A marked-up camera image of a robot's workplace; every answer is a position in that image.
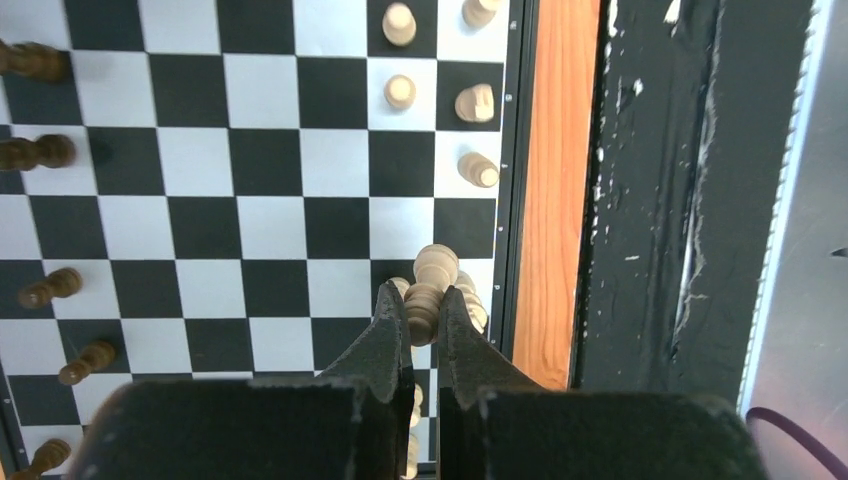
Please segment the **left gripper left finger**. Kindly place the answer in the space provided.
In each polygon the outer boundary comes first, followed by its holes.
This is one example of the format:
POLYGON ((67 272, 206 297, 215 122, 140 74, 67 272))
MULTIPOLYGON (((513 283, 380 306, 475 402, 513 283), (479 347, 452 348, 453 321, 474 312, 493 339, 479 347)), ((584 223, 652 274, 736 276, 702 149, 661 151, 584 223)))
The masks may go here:
POLYGON ((403 299, 379 288, 367 329, 321 374, 146 380, 100 407, 73 479, 397 479, 414 374, 403 299))

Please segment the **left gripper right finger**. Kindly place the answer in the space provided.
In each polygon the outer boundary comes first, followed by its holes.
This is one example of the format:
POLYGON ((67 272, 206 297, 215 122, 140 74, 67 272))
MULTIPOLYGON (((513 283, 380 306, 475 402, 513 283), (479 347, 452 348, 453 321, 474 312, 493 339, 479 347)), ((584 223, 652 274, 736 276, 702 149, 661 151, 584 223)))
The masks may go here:
POLYGON ((743 421, 704 395, 558 391, 473 325, 461 290, 438 321, 441 479, 763 479, 743 421))

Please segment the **light king chess piece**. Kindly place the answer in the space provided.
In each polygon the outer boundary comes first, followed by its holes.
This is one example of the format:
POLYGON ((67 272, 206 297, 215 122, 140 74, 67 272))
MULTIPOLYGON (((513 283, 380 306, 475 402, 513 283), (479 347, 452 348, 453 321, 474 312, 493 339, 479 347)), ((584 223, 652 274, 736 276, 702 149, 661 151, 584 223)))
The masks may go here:
POLYGON ((437 323, 444 292, 458 277, 459 259, 442 244, 424 247, 413 263, 415 283, 404 294, 411 343, 431 344, 437 336, 437 323))

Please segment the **black white chessboard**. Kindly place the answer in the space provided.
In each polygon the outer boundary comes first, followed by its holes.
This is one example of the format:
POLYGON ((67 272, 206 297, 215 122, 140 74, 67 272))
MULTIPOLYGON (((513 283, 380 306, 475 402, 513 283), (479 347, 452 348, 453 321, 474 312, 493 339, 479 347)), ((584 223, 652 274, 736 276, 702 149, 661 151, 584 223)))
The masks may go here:
POLYGON ((5 1, 57 49, 1 78, 1 470, 147 379, 309 377, 451 248, 501 345, 528 1, 5 1))

